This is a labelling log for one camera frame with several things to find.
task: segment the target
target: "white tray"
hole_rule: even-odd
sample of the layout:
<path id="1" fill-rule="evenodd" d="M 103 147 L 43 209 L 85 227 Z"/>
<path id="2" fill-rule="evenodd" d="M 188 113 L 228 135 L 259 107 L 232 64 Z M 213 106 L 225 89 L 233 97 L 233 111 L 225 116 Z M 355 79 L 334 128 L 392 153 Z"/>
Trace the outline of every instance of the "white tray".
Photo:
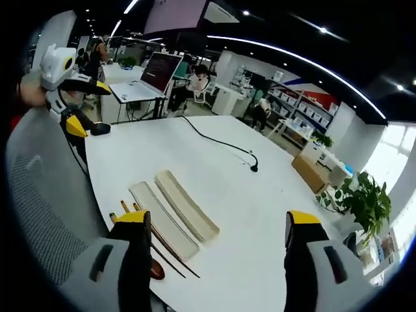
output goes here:
<path id="1" fill-rule="evenodd" d="M 196 242 L 181 229 L 146 182 L 133 185 L 129 190 L 139 207 L 150 212 L 152 226 L 182 260 L 189 260 L 199 251 Z"/>
<path id="2" fill-rule="evenodd" d="M 200 242 L 209 242 L 220 233 L 170 171 L 157 174 L 155 182 L 178 217 Z"/>

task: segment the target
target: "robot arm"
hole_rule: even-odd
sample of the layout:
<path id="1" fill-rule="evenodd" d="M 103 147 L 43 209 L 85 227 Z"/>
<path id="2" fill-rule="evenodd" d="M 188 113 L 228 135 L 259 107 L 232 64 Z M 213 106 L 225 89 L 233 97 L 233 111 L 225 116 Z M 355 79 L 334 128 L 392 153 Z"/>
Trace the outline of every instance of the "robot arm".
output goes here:
<path id="1" fill-rule="evenodd" d="M 41 86 L 46 91 L 46 101 L 51 117 L 64 123 L 68 133 L 77 137 L 86 137 L 87 133 L 78 118 L 67 106 L 61 91 L 80 91 L 88 94 L 109 95 L 110 89 L 91 77 L 73 70 L 77 50 L 70 47 L 49 46 L 42 58 Z"/>

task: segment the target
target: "green leaves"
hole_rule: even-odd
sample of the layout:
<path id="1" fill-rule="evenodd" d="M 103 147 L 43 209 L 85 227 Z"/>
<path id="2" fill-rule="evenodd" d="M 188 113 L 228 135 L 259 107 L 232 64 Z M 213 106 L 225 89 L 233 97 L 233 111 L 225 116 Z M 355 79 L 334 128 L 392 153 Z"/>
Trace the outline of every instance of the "green leaves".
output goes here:
<path id="1" fill-rule="evenodd" d="M 389 221 L 391 200 L 385 192 L 386 183 L 382 187 L 378 186 L 367 172 L 358 174 L 357 180 L 356 190 L 350 189 L 353 179 L 348 178 L 340 188 L 334 187 L 335 199 L 329 193 L 323 192 L 317 196 L 317 200 L 322 206 L 331 206 L 338 213 L 352 213 L 355 216 L 354 221 L 360 223 L 367 234 L 364 242 L 366 244 L 380 233 L 384 220 Z"/>
<path id="2" fill-rule="evenodd" d="M 318 143 L 321 143 L 327 148 L 330 148 L 333 145 L 333 140 L 329 136 L 323 135 L 317 130 L 312 133 L 312 137 L 315 137 Z"/>

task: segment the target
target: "mesh chair back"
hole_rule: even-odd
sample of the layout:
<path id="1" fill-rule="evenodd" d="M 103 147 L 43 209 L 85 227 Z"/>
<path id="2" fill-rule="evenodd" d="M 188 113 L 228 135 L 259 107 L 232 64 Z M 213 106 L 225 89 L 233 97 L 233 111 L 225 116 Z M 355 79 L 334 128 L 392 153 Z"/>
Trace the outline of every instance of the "mesh chair back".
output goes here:
<path id="1" fill-rule="evenodd" d="M 11 134 L 6 176 L 12 209 L 34 256 L 61 285 L 72 261 L 108 230 L 89 179 L 46 109 L 31 109 Z"/>

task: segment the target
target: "laptop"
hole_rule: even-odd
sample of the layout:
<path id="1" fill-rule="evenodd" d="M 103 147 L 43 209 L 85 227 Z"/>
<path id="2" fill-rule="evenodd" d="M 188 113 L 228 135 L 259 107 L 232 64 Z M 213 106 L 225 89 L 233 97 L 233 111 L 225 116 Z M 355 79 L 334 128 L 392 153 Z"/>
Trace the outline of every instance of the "laptop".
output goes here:
<path id="1" fill-rule="evenodd" d="M 110 84 L 109 87 L 120 103 L 165 98 L 164 93 L 169 81 L 182 62 L 182 58 L 179 55 L 153 52 L 140 80 Z"/>

